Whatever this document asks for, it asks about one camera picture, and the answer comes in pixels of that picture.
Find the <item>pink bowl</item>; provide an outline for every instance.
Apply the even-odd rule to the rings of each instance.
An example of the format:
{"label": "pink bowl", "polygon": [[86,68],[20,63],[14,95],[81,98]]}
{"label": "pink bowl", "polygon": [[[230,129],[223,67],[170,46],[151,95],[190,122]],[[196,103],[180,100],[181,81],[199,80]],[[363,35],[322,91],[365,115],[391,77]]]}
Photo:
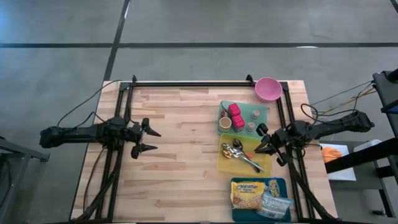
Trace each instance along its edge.
{"label": "pink bowl", "polygon": [[280,83],[269,77],[260,78],[256,83],[256,94],[263,101],[274,101],[282,95],[282,86]]}

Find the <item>teal tray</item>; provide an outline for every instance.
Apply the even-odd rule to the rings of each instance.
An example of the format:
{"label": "teal tray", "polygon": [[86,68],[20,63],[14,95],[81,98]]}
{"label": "teal tray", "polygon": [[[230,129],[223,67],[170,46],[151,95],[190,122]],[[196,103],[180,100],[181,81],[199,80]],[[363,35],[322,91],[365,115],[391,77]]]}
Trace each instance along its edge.
{"label": "teal tray", "polygon": [[[256,128],[261,123],[267,124],[268,107],[266,107],[264,105],[254,105],[254,104],[250,104],[250,103],[238,103],[238,102],[232,102],[232,101],[223,100],[223,101],[221,101],[221,103],[219,105],[217,121],[220,120],[221,111],[223,109],[221,104],[223,104],[223,106],[228,110],[228,106],[233,104],[233,103],[238,104],[239,109],[241,110],[242,118],[243,118],[244,122],[246,123],[246,125],[248,124],[248,122],[253,122],[256,126],[254,127],[253,131],[248,131],[246,129],[246,127],[244,127],[243,130],[239,131],[239,132],[235,132],[232,127],[229,129],[229,131],[221,131],[220,127],[218,126],[218,122],[217,122],[217,132],[218,132],[218,134],[230,133],[230,134],[237,134],[239,136],[246,136],[246,137],[250,137],[250,138],[261,139],[262,137],[257,134]],[[259,110],[260,111],[260,115],[257,117],[257,119],[252,119],[251,118],[253,110]]]}
{"label": "teal tray", "polygon": [[[280,190],[280,196],[287,198],[286,181],[283,178],[232,178],[231,182],[243,182],[243,181],[255,181],[265,182],[266,186],[269,187],[269,181],[276,180]],[[285,218],[283,220],[276,220],[273,218],[263,217],[256,213],[255,209],[232,209],[232,219],[236,222],[261,222],[261,223],[281,223],[290,222],[292,217],[290,215],[290,208],[287,210]]]}

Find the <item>wire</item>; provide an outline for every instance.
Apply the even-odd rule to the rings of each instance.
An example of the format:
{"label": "wire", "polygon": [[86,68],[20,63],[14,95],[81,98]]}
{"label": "wire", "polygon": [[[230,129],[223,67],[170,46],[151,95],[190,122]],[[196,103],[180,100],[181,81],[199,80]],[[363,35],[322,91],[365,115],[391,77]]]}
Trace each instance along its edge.
{"label": "wire", "polygon": [[348,101],[346,101],[344,103],[340,103],[338,106],[335,106],[334,108],[330,108],[327,111],[324,111],[322,114],[329,113],[329,112],[331,112],[331,111],[333,111],[333,110],[335,110],[335,109],[337,109],[337,108],[339,108],[341,106],[344,106],[344,105],[347,105],[348,103],[351,103],[354,100],[355,100],[355,105],[354,105],[354,109],[355,109],[356,108],[356,102],[358,101],[358,99],[361,98],[362,96],[366,96],[366,95],[370,94],[370,91],[373,89],[373,88],[371,88],[369,90],[366,90],[366,88],[364,90],[362,90],[361,92],[359,92],[358,95],[351,97],[350,100],[348,100]]}
{"label": "wire", "polygon": [[334,115],[337,115],[337,114],[341,114],[341,113],[345,113],[345,112],[350,112],[350,111],[355,112],[355,111],[358,111],[358,110],[349,109],[349,110],[340,111],[340,112],[337,112],[337,113],[334,113],[334,114],[320,114],[320,115],[318,115],[318,116],[334,116]]}
{"label": "wire", "polygon": [[96,114],[94,111],[92,111],[92,112],[88,115],[88,117],[87,117],[82,123],[76,125],[76,126],[73,127],[73,128],[69,128],[69,129],[67,129],[67,130],[64,130],[64,131],[62,131],[62,133],[66,133],[66,132],[68,132],[68,131],[71,131],[71,130],[74,130],[74,129],[80,127],[81,125],[83,125],[84,123],[86,123],[86,122],[88,121],[88,119],[91,117],[91,115],[96,116],[99,120],[101,120],[101,121],[104,122],[104,123],[113,124],[113,125],[116,125],[116,126],[125,126],[125,125],[126,125],[126,124],[115,124],[115,123],[112,123],[112,122],[109,122],[109,121],[105,121],[103,118],[101,118],[100,116],[98,116],[98,114]]}
{"label": "wire", "polygon": [[83,197],[83,212],[85,212],[85,210],[86,210],[86,198],[87,198],[87,193],[88,193],[88,186],[90,185],[91,179],[93,178],[95,167],[97,166],[97,163],[100,160],[100,157],[101,157],[102,152],[104,151],[104,149],[105,149],[105,147],[102,148],[101,152],[99,153],[97,159],[94,162],[93,169],[91,170],[90,178],[88,179],[86,190],[85,190],[85,195]]}
{"label": "wire", "polygon": [[[322,147],[320,144],[306,143],[306,144],[304,145],[304,147],[301,147],[301,150],[303,151],[303,154],[302,154],[302,156],[301,156],[300,158],[304,158],[304,156],[305,156],[305,148],[308,147],[308,146],[319,146],[319,147],[321,147],[321,150],[323,149],[323,147]],[[297,150],[298,150],[299,148],[293,147],[293,149],[294,149],[294,150],[296,151],[296,153],[297,153]]]}
{"label": "wire", "polygon": [[[77,108],[79,108],[81,105],[85,104],[87,101],[91,100],[91,99],[92,99],[95,95],[97,95],[97,93],[99,93],[103,88],[107,87],[108,85],[110,85],[110,84],[112,84],[112,83],[114,83],[114,82],[119,82],[119,81],[121,81],[121,80],[111,81],[110,83],[106,84],[105,86],[102,86],[102,87],[101,87],[99,90],[97,90],[91,97],[89,97],[87,100],[83,101],[82,103],[80,103],[79,105],[77,105],[76,107],[74,107],[74,109],[72,109],[72,110],[69,111],[67,114],[65,114],[65,115],[60,119],[60,121],[58,121],[58,123],[57,123],[57,130],[58,130],[58,131],[61,131],[61,130],[59,129],[59,128],[60,128],[60,123],[61,123],[61,121],[62,121],[63,119],[65,119],[68,115],[70,115],[72,112],[74,112],[74,111],[75,111]],[[87,118],[85,119],[85,121],[82,122],[81,124],[76,125],[74,128],[77,128],[77,127],[79,127],[80,125],[84,124],[84,123],[88,120],[89,117],[87,117]]]}
{"label": "wire", "polygon": [[11,179],[11,165],[10,165],[10,162],[8,161],[8,159],[6,160],[6,165],[7,165],[7,167],[8,167],[8,172],[7,172],[7,174],[8,174],[8,189],[7,189],[7,192],[6,192],[6,194],[4,195],[4,197],[2,198],[2,200],[1,200],[1,203],[0,203],[0,208],[4,205],[4,202],[6,201],[6,198],[7,198],[7,196],[8,196],[8,193],[9,193],[9,191],[10,191],[10,189],[11,189],[11,183],[12,183],[12,179]]}
{"label": "wire", "polygon": [[332,99],[333,97],[336,97],[336,96],[341,95],[341,94],[343,94],[343,93],[346,93],[346,92],[348,92],[348,91],[354,90],[354,89],[356,89],[356,88],[358,88],[358,87],[360,87],[360,86],[363,86],[363,85],[365,85],[365,84],[367,84],[367,83],[370,83],[370,82],[372,82],[372,81],[364,82],[364,83],[359,84],[359,85],[357,85],[357,86],[355,86],[355,87],[352,87],[352,88],[350,88],[350,89],[348,89],[348,90],[345,90],[345,91],[342,91],[342,92],[340,92],[340,93],[337,93],[337,94],[335,94],[335,95],[333,95],[333,96],[331,96],[331,97],[328,97],[328,98],[326,98],[326,99],[320,100],[320,101],[318,101],[318,102],[316,102],[316,103],[312,103],[311,105],[313,106],[313,105],[315,105],[315,104],[318,104],[318,103],[324,102],[324,101],[326,101],[326,100]]}
{"label": "wire", "polygon": [[[314,122],[312,123],[312,125],[314,125],[316,122],[323,123],[323,124],[343,124],[342,121],[340,121],[340,122],[338,122],[338,123],[327,122],[327,121],[320,121],[320,120],[318,119],[318,116],[319,116],[318,114],[317,114],[317,117],[316,117],[316,118],[313,118],[312,116],[308,115],[308,114],[304,111],[303,106],[309,106],[311,109],[315,110],[316,113],[318,113],[318,110],[317,110],[316,108],[314,108],[313,106],[308,105],[308,104],[306,104],[306,103],[303,103],[303,104],[301,104],[301,106],[300,106],[300,107],[301,107],[301,110],[302,110],[302,112],[303,112],[303,114],[305,114],[305,115],[306,115],[307,117],[309,117],[310,119],[314,120]],[[358,110],[352,109],[352,113],[353,113],[353,114],[354,114],[354,112],[359,112],[359,111],[358,111]],[[358,116],[359,116],[359,113],[358,113],[357,115],[355,115],[353,118],[347,119],[345,122],[347,122],[347,121],[352,121],[352,120],[356,119]]]}

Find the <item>gray concrete floor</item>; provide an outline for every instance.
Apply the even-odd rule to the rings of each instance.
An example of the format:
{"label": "gray concrete floor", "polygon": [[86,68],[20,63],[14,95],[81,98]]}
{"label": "gray concrete floor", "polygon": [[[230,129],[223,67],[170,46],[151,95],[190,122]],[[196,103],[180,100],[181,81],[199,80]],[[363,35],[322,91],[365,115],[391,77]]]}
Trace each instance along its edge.
{"label": "gray concrete floor", "polygon": [[[0,43],[112,43],[123,2],[3,0]],[[397,23],[388,0],[133,0],[121,42],[398,42]],[[42,149],[39,131],[100,87],[110,51],[0,49],[0,135],[51,153],[46,164],[30,163],[14,207],[15,222],[68,220],[86,145]],[[370,80],[374,72],[397,68],[396,58],[396,48],[119,49],[110,80],[130,80],[132,74],[140,80],[241,80],[247,74],[299,79],[313,103]],[[359,90],[317,107],[335,106]],[[97,101],[93,98],[62,125],[83,121]],[[391,138],[380,107],[377,95],[360,99],[358,109],[376,127],[333,139]],[[341,218],[387,222],[363,215],[367,208],[361,200],[379,208],[378,194],[334,190],[333,195]]]}

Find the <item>packaged food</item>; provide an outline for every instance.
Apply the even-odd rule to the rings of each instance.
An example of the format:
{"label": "packaged food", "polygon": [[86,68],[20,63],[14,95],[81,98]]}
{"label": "packaged food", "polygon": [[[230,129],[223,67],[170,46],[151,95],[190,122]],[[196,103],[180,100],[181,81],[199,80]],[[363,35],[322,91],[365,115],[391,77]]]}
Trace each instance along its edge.
{"label": "packaged food", "polygon": [[231,201],[233,208],[259,209],[264,182],[231,182]]}
{"label": "packaged food", "polygon": [[269,181],[269,193],[274,197],[280,197],[279,185],[276,180]]}
{"label": "packaged food", "polygon": [[267,192],[264,192],[261,198],[262,207],[256,213],[277,220],[282,220],[285,217],[287,210],[293,203],[291,199],[273,197]]}

